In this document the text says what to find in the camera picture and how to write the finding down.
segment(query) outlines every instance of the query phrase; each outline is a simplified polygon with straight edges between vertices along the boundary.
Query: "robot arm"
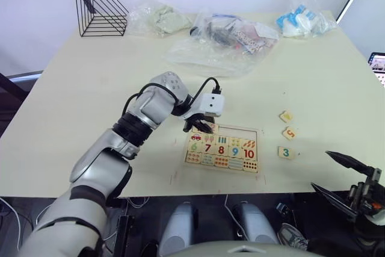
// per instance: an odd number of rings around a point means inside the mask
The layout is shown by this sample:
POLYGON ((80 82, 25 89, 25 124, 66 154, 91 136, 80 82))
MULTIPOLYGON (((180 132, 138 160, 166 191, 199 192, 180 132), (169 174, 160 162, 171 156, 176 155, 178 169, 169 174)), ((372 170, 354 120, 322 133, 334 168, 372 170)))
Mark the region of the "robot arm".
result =
POLYGON ((122 192, 132 174, 129 160, 153 130, 174 114, 186 120, 184 131, 194 125, 211 132, 201 120, 219 117, 224 98, 218 83, 213 93, 199 93, 192 98, 173 72, 145 85, 135 103, 75 164, 69 189, 46 211, 18 256, 97 255, 107 220, 106 203, 122 192))

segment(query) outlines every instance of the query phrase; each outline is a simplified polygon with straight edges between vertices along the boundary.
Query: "black wire rack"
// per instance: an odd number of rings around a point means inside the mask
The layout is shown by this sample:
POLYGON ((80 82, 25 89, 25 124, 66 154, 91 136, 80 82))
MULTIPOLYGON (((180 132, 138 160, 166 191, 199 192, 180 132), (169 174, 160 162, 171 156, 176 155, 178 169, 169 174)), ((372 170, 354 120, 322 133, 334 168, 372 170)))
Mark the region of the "black wire rack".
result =
POLYGON ((119 0, 76 0, 80 36, 123 36, 128 10, 119 0))

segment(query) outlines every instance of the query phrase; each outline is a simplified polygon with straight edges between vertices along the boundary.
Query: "red number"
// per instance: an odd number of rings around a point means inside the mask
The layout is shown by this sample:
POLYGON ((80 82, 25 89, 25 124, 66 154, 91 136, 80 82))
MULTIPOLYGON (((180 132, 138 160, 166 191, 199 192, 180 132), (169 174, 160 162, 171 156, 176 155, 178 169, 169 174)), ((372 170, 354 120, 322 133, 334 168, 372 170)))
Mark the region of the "red number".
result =
POLYGON ((295 137, 295 134, 292 131, 290 131, 290 130, 288 130, 288 135, 290 135, 292 138, 295 137))
POLYGON ((254 158, 254 151, 253 150, 243 150, 245 152, 245 158, 252 159, 254 158))

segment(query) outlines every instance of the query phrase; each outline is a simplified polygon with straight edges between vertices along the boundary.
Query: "table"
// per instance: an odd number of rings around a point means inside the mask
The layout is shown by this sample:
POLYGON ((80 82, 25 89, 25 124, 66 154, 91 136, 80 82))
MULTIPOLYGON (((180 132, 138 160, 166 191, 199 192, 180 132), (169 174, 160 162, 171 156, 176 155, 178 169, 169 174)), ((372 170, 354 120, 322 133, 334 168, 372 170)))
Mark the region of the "table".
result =
MULTIPOLYGON (((277 17, 240 15, 272 25, 277 17)), ((66 191, 74 163, 116 122, 128 96, 155 75, 173 70, 195 93, 204 78, 163 59, 187 35, 80 38, 74 33, 0 139, 0 196, 57 197, 66 191)), ((250 74, 220 84, 226 104, 217 122, 260 130, 260 175, 184 166, 183 121, 170 117, 131 161, 134 173, 122 196, 307 192, 313 191, 310 182, 348 190, 365 179, 325 150, 384 168, 385 91, 341 29, 308 41, 281 39, 250 74), (283 110, 294 114, 293 141, 281 135, 283 110), (277 146, 300 155, 281 159, 277 146)))

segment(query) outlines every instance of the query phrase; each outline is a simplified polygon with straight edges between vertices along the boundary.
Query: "clear plastic bag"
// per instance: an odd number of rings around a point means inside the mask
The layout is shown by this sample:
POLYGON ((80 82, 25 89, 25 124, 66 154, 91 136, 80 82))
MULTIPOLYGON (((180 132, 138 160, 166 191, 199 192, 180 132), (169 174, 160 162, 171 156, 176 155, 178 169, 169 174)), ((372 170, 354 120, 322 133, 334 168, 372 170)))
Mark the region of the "clear plastic bag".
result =
POLYGON ((134 36, 165 37, 190 28, 187 16, 164 0, 141 0, 130 10, 127 33, 134 36))
POLYGON ((190 34, 165 58, 203 76, 245 75, 279 39, 276 30, 262 23, 228 14, 199 14, 190 34))
POLYGON ((290 12, 276 23, 283 36, 297 38, 319 36, 337 26, 335 20, 320 11, 318 0, 290 0, 290 12))

